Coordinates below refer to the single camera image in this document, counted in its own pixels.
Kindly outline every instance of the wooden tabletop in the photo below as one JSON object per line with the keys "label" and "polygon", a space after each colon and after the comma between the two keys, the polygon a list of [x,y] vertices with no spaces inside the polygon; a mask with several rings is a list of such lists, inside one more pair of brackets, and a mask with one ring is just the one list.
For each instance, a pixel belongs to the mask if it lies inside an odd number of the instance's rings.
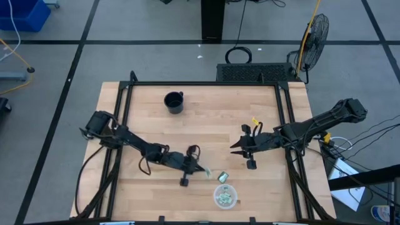
{"label": "wooden tabletop", "polygon": [[[304,84],[289,83],[289,88],[296,121],[312,117]],[[118,82],[103,83],[96,110],[112,113],[117,91]],[[171,91],[184,93],[181,114],[169,114],[163,103],[164,96]],[[121,116],[125,100],[122,102]],[[288,122],[286,103],[282,103]],[[181,187],[182,171],[155,164],[150,164],[152,174],[147,176],[138,168],[140,152],[124,147],[112,219],[157,221],[159,216],[165,216],[166,221],[249,221],[249,217],[259,222],[296,221],[284,150],[256,153],[256,170],[248,170],[243,157],[230,154],[230,145],[243,135],[241,125],[254,127],[253,116],[264,123],[264,132],[272,132],[273,127],[280,125],[273,87],[134,86],[129,129],[149,143],[168,144],[170,151],[185,153],[188,146],[197,144],[201,148],[199,164],[209,168],[213,178],[197,172],[188,176],[188,187]],[[98,143],[88,142],[85,160],[98,149]],[[318,149],[317,142],[310,146]],[[94,157],[82,174],[78,198],[81,211],[98,190],[105,152]],[[335,217],[321,156],[308,151],[304,164],[310,191]],[[213,200],[222,171],[229,174],[226,183],[238,195],[237,204],[230,210],[219,209]],[[299,195],[306,218],[301,191]],[[106,193],[101,215],[106,213],[108,197]]]}

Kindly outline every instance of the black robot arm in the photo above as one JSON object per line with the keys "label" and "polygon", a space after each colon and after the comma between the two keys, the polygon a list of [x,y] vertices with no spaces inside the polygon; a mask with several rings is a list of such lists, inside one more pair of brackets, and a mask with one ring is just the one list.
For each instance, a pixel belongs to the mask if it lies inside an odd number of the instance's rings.
{"label": "black robot arm", "polygon": [[267,151],[281,147],[293,147],[304,155],[304,148],[311,139],[325,130],[332,128],[339,123],[358,123],[366,118],[367,111],[358,99],[340,100],[331,110],[304,122],[292,122],[274,128],[273,133],[261,132],[263,124],[259,123],[259,131],[256,134],[254,128],[250,135],[250,127],[242,125],[245,135],[231,146],[231,148],[241,147],[241,151],[233,151],[233,154],[241,154],[247,161],[248,169],[256,169],[256,162],[253,153]]}
{"label": "black robot arm", "polygon": [[[115,125],[114,127],[109,126],[110,121],[113,121],[112,124]],[[119,125],[116,118],[105,111],[94,112],[85,126],[85,129],[80,128],[80,130],[85,138],[99,138],[100,145],[104,147],[117,149],[123,145],[129,145],[140,151],[142,159],[139,162],[139,168],[147,175],[151,174],[148,162],[160,164],[183,171],[184,176],[181,179],[180,185],[187,186],[187,174],[204,171],[204,169],[198,165],[200,157],[199,146],[189,146],[186,155],[180,152],[169,152],[168,145],[146,142],[139,136],[130,132],[127,126]],[[148,172],[141,168],[141,162],[143,159],[146,160]]]}

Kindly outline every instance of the electric fan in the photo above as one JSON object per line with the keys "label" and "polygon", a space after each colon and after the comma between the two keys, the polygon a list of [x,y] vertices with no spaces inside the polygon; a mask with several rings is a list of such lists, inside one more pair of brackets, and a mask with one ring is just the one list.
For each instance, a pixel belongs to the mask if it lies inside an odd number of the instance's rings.
{"label": "electric fan", "polygon": [[294,64],[296,68],[293,68],[293,73],[298,77],[298,72],[306,72],[308,84],[308,71],[311,70],[317,63],[321,53],[324,49],[326,37],[328,36],[329,20],[324,14],[319,14],[314,17],[311,23],[309,32],[304,33],[302,37],[302,45],[304,42],[304,47],[301,54],[301,46],[297,51],[291,51],[287,54],[286,62],[290,60],[290,56],[295,54]]}

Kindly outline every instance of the plastic bowl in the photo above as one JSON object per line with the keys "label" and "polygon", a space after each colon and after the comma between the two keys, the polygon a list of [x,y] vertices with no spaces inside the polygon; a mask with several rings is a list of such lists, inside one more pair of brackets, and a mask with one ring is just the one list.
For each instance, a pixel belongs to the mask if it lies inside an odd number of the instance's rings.
{"label": "plastic bowl", "polygon": [[[219,202],[219,195],[223,194],[223,193],[228,193],[231,195],[231,198],[232,198],[231,203],[220,203]],[[214,202],[221,209],[231,209],[231,208],[233,208],[233,206],[235,206],[237,201],[238,201],[238,194],[237,194],[236,190],[228,184],[221,184],[214,191]]]}

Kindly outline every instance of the black stand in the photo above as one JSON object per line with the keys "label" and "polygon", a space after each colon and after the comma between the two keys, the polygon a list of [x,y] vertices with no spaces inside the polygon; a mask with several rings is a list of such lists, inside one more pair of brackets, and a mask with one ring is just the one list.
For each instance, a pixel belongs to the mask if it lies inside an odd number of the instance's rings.
{"label": "black stand", "polygon": [[220,43],[223,38],[225,0],[201,0],[201,36]]}

